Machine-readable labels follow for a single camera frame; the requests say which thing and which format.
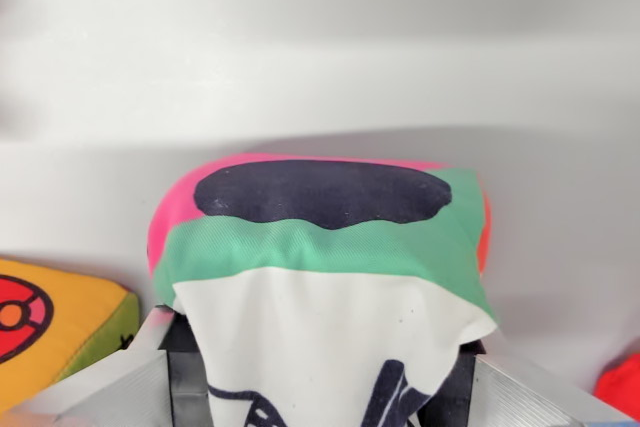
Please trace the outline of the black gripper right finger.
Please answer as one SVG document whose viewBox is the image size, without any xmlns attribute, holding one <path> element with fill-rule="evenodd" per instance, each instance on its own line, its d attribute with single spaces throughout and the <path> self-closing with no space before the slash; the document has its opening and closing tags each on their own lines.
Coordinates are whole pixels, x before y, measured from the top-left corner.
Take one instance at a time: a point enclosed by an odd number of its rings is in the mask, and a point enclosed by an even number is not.
<svg viewBox="0 0 640 427">
<path fill-rule="evenodd" d="M 420 426 L 629 426 L 631 417 L 536 364 L 463 345 Z"/>
</svg>

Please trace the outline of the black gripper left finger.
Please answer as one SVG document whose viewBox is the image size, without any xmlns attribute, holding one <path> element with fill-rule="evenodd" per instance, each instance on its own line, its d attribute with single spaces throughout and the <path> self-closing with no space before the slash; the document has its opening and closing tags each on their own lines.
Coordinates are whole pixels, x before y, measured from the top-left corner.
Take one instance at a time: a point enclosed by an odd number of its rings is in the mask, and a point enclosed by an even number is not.
<svg viewBox="0 0 640 427">
<path fill-rule="evenodd" d="M 152 309 L 130 345 L 27 402 L 38 426 L 209 426 L 202 357 L 186 317 Z"/>
</svg>

